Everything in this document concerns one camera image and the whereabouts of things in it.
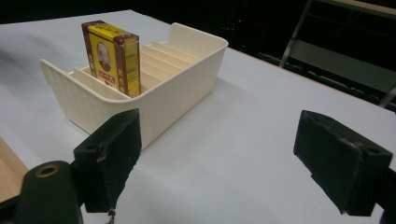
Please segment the plastic storage bin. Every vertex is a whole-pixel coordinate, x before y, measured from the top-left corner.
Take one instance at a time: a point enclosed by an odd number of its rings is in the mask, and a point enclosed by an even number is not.
[[[213,90],[227,46],[222,38],[173,23],[167,41],[141,46],[142,93],[135,98],[92,77],[88,66],[66,74],[45,60],[40,65],[65,115],[87,133],[139,108],[145,148]]]

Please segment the wooden surface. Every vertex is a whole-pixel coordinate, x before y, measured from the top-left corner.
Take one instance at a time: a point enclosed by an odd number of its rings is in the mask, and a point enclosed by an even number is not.
[[[0,137],[0,202],[20,194],[26,166]]]

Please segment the yellow box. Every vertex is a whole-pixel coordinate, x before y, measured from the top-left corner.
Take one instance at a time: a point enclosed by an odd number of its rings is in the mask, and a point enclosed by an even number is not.
[[[91,74],[130,97],[139,95],[139,36],[104,21],[81,26]]]

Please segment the table surface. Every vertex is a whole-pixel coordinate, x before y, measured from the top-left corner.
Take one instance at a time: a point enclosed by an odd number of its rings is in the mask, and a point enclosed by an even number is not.
[[[28,169],[68,161],[88,135],[69,121],[40,70],[87,66],[80,25],[103,20],[167,39],[169,24],[131,10],[0,25],[0,136]],[[119,199],[119,223],[378,223],[340,215],[293,155],[302,110],[330,116],[396,148],[394,113],[226,49],[215,89],[141,155]],[[103,223],[106,214],[87,214]]]

